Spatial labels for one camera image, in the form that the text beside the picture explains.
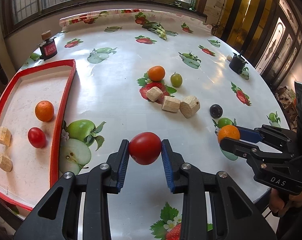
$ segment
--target red tomato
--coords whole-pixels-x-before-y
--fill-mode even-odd
[[[32,127],[29,130],[28,139],[34,148],[43,148],[46,144],[44,132],[37,127]]]
[[[129,154],[137,163],[149,165],[159,157],[161,148],[161,140],[156,134],[143,132],[130,141]]]

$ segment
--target bottle with wooden cap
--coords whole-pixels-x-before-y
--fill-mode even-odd
[[[40,56],[40,59],[47,60],[58,53],[57,47],[55,46],[54,38],[51,38],[51,31],[46,31],[45,33],[42,33],[41,37],[43,42],[39,44],[39,48],[42,54]]]

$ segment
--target black stripe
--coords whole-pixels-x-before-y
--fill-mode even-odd
[[[259,22],[261,20],[261,16],[262,16],[262,13],[264,11],[264,7],[266,5],[266,2],[267,2],[267,0],[260,0],[259,1],[259,5],[258,5],[257,11],[255,13],[252,25],[250,27],[248,35],[245,38],[244,43],[242,44],[242,47],[241,47],[240,50],[246,51],[248,49],[248,47],[249,47],[249,45],[250,45],[250,43],[251,43],[251,41],[254,37],[254,34],[255,34],[258,26],[259,26]]]
[[[232,9],[230,11],[230,15],[229,18],[227,20],[226,26],[223,30],[223,33],[221,35],[221,40],[223,40],[224,42],[227,42],[227,39],[230,35],[230,32],[232,30],[233,24],[235,22],[235,18],[238,14],[240,5],[241,5],[242,0],[234,0],[233,5],[232,5]]]

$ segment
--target red tray rim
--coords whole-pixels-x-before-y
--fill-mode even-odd
[[[53,186],[53,184],[58,180],[59,178],[59,147],[60,147],[60,135],[62,132],[62,122],[64,117],[64,111],[66,109],[67,105],[67,99],[70,92],[71,84],[75,75],[76,67],[75,67],[75,60],[74,59],[66,59],[66,60],[58,60],[53,61],[49,63],[45,63],[43,65],[39,65],[32,68],[27,68],[25,70],[21,70],[20,72],[16,73],[14,77],[11,79],[7,87],[5,88],[1,98],[0,98],[0,116],[2,113],[2,110],[5,106],[6,101],[8,100],[8,97],[10,96],[15,84],[18,82],[18,80],[26,75],[36,73],[41,70],[54,68],[54,67],[60,67],[60,66],[70,66],[71,72],[68,77],[66,86],[64,88],[61,103],[59,106],[54,130],[53,130],[53,139],[52,139],[52,146],[51,146],[51,157],[50,157],[50,188]],[[17,205],[19,207],[22,207],[26,210],[31,211],[33,208],[29,207],[27,205],[24,205],[16,200],[13,200],[6,196],[5,194],[0,192],[0,198],[5,200],[6,202],[9,202],[11,204]]]

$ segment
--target tangerine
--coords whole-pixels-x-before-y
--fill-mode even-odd
[[[219,132],[218,132],[218,142],[224,138],[229,137],[235,140],[240,140],[240,132],[237,127],[234,125],[228,124],[226,126],[223,126]]]
[[[161,66],[154,66],[148,70],[148,77],[152,81],[161,81],[165,76],[165,70]]]
[[[49,122],[54,116],[53,104],[49,101],[41,101],[35,107],[35,116],[42,122]]]

